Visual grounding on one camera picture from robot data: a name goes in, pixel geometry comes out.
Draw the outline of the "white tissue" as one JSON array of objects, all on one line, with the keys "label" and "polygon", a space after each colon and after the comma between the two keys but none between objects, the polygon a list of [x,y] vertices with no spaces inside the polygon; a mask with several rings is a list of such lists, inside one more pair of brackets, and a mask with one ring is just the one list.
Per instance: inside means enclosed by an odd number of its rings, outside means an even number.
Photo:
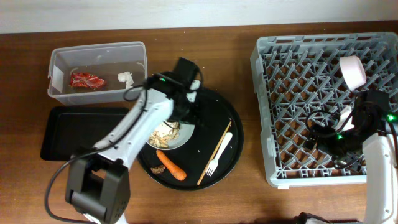
[{"label": "white tissue", "polygon": [[126,89],[131,88],[134,84],[131,72],[122,72],[118,74],[118,80],[126,84]]}]

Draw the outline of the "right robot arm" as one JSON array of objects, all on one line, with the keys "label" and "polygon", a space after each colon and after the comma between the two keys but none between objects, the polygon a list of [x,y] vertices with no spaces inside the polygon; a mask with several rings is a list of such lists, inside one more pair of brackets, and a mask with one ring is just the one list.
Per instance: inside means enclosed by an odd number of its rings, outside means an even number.
[{"label": "right robot arm", "polygon": [[306,126],[304,148],[331,156],[335,169],[365,161],[365,223],[397,223],[397,113],[390,109],[388,93],[361,91],[353,107],[331,117],[335,127]]}]

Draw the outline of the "red snack wrapper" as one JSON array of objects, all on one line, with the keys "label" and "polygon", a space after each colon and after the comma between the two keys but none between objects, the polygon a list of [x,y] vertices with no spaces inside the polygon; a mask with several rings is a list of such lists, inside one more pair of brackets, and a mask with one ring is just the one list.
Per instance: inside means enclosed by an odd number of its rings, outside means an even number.
[{"label": "red snack wrapper", "polygon": [[74,88],[100,89],[106,81],[90,73],[72,73],[69,86]]}]

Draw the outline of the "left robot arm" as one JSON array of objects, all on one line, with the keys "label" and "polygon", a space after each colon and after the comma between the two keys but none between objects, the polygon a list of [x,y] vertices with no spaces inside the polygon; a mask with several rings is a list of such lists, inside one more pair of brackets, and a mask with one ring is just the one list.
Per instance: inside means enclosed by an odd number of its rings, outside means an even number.
[{"label": "left robot arm", "polygon": [[136,103],[93,148],[73,156],[65,200],[85,216],[84,223],[125,223],[130,199],[129,170],[155,129],[168,119],[192,117],[194,92],[203,80],[193,62],[180,58],[171,72],[146,79]]}]

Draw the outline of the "white pink bowl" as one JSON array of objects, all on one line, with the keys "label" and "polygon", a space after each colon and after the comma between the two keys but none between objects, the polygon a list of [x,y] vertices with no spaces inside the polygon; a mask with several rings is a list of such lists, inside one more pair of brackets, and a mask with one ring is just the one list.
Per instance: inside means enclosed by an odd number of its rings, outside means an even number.
[{"label": "white pink bowl", "polygon": [[339,59],[341,73],[349,90],[363,86],[366,83],[366,73],[359,57],[353,55]]}]

